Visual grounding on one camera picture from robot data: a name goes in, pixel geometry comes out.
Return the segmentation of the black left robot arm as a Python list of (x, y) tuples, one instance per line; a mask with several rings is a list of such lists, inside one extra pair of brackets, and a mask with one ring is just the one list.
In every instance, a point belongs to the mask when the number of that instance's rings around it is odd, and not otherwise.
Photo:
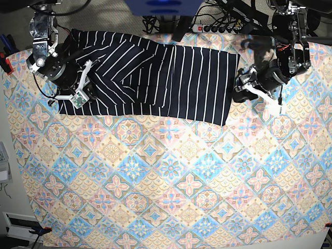
[(293, 1), (268, 1), (268, 6), (275, 10), (272, 30), (266, 31), (270, 37), (241, 42), (243, 49), (254, 51), (254, 64), (239, 70), (232, 98), (236, 103), (262, 98), (268, 113), (278, 117), (286, 112), (283, 87), (311, 67), (307, 10)]

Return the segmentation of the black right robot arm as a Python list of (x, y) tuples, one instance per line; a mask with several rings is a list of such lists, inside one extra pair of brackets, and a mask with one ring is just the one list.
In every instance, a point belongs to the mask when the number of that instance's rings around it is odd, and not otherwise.
[(77, 63), (83, 50), (70, 53), (74, 40), (71, 33), (67, 42), (59, 43), (57, 17), (61, 14), (53, 11), (56, 4), (61, 4), (61, 1), (35, 1), (29, 6), (34, 10), (30, 21), (33, 47), (26, 62), (34, 78), (40, 77), (56, 85), (56, 93), (47, 97), (49, 106), (55, 101), (69, 101), (74, 109), (79, 109), (97, 99), (88, 76), (94, 62), (87, 60), (83, 66)]

